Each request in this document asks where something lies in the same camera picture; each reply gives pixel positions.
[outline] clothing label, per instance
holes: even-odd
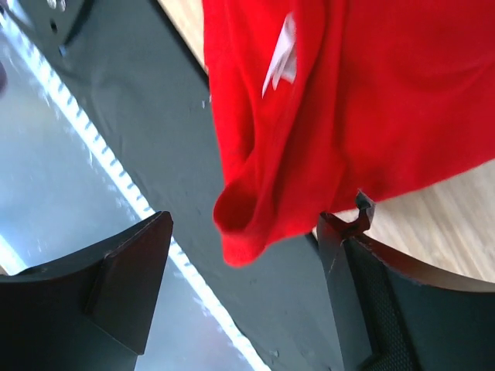
[[[263,83],[261,96],[265,95],[270,80],[273,89],[276,90],[280,79],[293,83],[297,71],[295,55],[295,22],[292,13],[285,17],[284,25],[278,37],[273,57],[271,58],[270,67]]]

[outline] red cloth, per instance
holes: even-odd
[[[213,218],[241,267],[322,211],[495,158],[493,0],[203,0],[225,189]],[[270,84],[287,14],[297,76]]]

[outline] gray floor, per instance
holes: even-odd
[[[1,32],[0,48],[9,79],[0,98],[0,265],[15,274],[118,233],[139,216]],[[192,369],[252,368],[169,260],[137,370]]]

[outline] wooden table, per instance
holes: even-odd
[[[201,0],[159,2],[204,67]],[[495,161],[379,204],[368,234],[437,267],[495,282]]]

